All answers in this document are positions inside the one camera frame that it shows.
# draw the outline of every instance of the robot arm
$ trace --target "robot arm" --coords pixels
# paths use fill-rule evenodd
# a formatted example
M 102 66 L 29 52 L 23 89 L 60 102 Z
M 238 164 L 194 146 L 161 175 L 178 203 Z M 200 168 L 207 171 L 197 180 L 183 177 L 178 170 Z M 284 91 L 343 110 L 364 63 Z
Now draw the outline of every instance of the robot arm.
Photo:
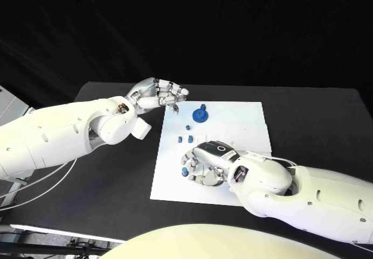
M 285 168 L 266 156 L 239 155 L 217 141 L 202 143 L 181 158 L 210 166 L 190 180 L 207 186 L 226 180 L 245 209 L 298 229 L 347 243 L 373 244 L 373 184 L 311 167 Z
M 144 139 L 151 126 L 138 118 L 153 108 L 186 100 L 177 84 L 148 78 L 125 97 L 58 105 L 33 111 L 0 127 L 0 179 L 17 181 L 23 171 L 60 165 L 130 134 Z

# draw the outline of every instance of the black table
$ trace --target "black table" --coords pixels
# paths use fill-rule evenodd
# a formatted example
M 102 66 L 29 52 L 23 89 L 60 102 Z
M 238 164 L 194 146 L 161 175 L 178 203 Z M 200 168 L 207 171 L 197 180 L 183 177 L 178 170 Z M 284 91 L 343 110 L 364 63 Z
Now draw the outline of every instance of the black table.
M 124 96 L 132 84 L 86 83 L 76 101 Z M 330 169 L 373 182 L 373 123 L 353 89 L 184 85 L 189 100 L 259 101 L 268 124 L 272 155 L 297 164 Z M 141 117 L 153 126 L 141 141 L 131 135 L 78 159 L 70 175 L 42 198 L 16 208 L 4 223 L 128 240 L 158 228 L 187 223 L 227 224 L 305 243 L 341 258 L 371 256 L 259 218 L 235 206 L 150 200 L 164 108 Z M 50 171 L 37 170 L 34 181 Z M 66 168 L 20 194 L 22 202 L 59 180 Z

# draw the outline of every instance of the white paper sheet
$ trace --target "white paper sheet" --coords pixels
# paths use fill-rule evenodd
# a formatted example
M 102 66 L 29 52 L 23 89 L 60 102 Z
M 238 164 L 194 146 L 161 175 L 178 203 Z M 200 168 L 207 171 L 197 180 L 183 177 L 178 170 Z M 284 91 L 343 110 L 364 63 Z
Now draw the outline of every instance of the white paper sheet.
M 209 119 L 203 123 L 196 123 L 191 113 L 202 104 L 206 104 Z M 219 187 L 207 187 L 183 177 L 184 166 L 180 160 L 197 144 L 210 140 L 225 142 L 238 151 L 250 150 L 271 155 L 262 105 L 243 102 L 184 101 L 178 104 L 178 109 L 178 115 L 168 109 L 164 113 L 150 199 L 240 206 L 226 183 Z M 193 143 L 189 143 L 189 135 L 193 136 Z M 207 167 L 199 164 L 193 174 L 206 172 Z

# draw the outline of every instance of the white curved surface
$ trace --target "white curved surface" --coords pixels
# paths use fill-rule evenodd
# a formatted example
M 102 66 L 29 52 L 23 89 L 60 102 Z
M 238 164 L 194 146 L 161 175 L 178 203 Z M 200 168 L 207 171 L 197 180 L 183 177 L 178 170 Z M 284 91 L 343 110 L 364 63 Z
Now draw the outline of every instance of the white curved surface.
M 305 244 L 250 229 L 190 224 L 140 235 L 101 258 L 331 259 L 337 257 Z

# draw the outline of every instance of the small blue piece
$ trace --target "small blue piece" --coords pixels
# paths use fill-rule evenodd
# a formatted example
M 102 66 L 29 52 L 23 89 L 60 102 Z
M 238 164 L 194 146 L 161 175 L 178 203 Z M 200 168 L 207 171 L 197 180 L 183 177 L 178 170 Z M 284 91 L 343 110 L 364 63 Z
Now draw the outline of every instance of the small blue piece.
M 193 120 L 197 123 L 206 122 L 209 118 L 209 114 L 206 111 L 206 105 L 202 104 L 200 108 L 193 111 Z
M 187 170 L 186 167 L 183 167 L 183 169 L 181 169 L 181 175 L 183 175 L 184 177 L 189 176 L 189 170 Z

